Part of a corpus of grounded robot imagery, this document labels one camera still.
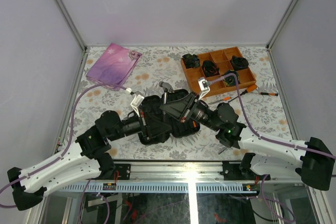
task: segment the floral tablecloth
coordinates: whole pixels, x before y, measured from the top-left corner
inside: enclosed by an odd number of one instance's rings
[[[145,95],[162,95],[163,89],[158,86],[159,81],[170,83],[175,89],[189,90],[180,59],[182,55],[200,54],[203,52],[223,49],[225,47],[129,47],[143,54],[141,60],[124,84],[133,91],[140,91]],[[93,85],[85,75],[103,54],[106,47],[91,47],[88,53],[82,79],[77,96],[86,88]],[[275,136],[291,138],[289,127],[280,97],[258,95],[259,92],[277,92],[269,59],[265,47],[239,47],[243,56],[249,61],[250,69],[256,77],[258,89],[242,97],[248,117],[257,130]],[[226,96],[235,97],[236,92],[204,98],[207,103]],[[74,120],[74,139],[94,125],[97,118],[105,110],[115,110],[120,118],[132,110],[132,97],[124,91],[111,91],[103,87],[88,92],[79,101]],[[239,122],[245,123],[238,99],[230,103],[239,115]],[[144,146],[138,136],[128,136],[111,142],[110,155],[116,159],[173,159],[173,160],[241,160],[249,150],[224,148],[215,138],[216,133],[201,126],[194,135],[174,138],[170,137],[164,144]],[[69,128],[65,142],[69,139]]]

